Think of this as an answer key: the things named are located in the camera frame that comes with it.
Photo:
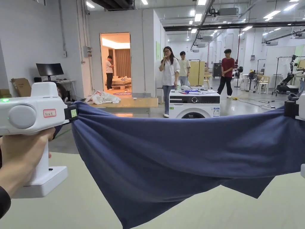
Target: doorway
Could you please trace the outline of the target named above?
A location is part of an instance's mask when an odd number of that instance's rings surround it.
[[[100,34],[101,54],[102,54],[102,74],[103,89],[105,92],[118,97],[131,97],[131,54],[130,54],[130,34],[129,33],[108,33]],[[112,65],[113,79],[111,89],[107,89],[108,61]]]

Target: bottle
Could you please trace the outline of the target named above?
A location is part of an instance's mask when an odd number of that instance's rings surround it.
[[[180,80],[177,81],[176,90],[177,90],[177,91],[181,91],[181,83],[180,83]]]

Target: black pants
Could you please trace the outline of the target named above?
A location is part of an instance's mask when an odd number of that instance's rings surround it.
[[[112,88],[112,79],[113,79],[113,73],[106,73],[107,75],[107,89],[111,89]]]
[[[229,77],[220,77],[220,85],[218,88],[218,94],[221,94],[222,90],[224,89],[224,85],[227,84],[227,94],[232,95],[232,88],[231,88],[231,80],[232,78]]]

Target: red t-shirt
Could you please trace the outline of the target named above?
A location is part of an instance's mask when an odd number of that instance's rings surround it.
[[[221,61],[221,66],[223,67],[224,71],[226,71],[230,68],[235,68],[235,61],[233,58],[230,58],[230,59],[223,58]],[[232,73],[233,73],[233,70],[228,71],[224,76],[232,78]]]

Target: computer monitor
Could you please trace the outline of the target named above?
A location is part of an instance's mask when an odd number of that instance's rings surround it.
[[[51,81],[51,75],[63,75],[60,64],[36,64],[40,76],[47,76]]]

